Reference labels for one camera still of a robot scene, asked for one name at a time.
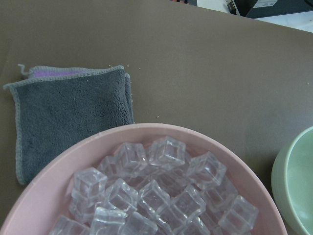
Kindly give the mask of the pile of clear ice cubes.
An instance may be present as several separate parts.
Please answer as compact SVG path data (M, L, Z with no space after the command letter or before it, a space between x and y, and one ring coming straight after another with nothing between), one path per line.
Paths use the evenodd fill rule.
M52 235L248 235L259 210L211 152L192 157L166 136L125 142L97 167L77 171L69 212Z

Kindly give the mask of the grey folded cloth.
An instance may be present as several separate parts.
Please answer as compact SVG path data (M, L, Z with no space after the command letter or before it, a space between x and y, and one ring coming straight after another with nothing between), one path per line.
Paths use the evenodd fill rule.
M107 69L35 66L8 83L15 102L16 176L25 186L59 154L79 141L132 124L130 75Z

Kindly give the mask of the pink bowl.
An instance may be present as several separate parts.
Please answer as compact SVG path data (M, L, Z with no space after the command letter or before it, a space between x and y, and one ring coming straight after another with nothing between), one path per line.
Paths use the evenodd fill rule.
M255 173L233 152L212 138L184 127L140 123L112 128L75 144L50 162L25 188L0 230L3 235L46 235L59 215L68 215L74 172L96 166L123 142L145 146L163 136L186 143L191 156L213 152L227 167L239 194L259 209L254 235L285 235L282 217Z

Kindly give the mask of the green bowl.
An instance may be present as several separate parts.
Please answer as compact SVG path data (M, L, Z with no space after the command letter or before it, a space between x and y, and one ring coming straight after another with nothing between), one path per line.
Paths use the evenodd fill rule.
M285 144L271 172L274 201L288 225L299 235L313 233L313 128Z

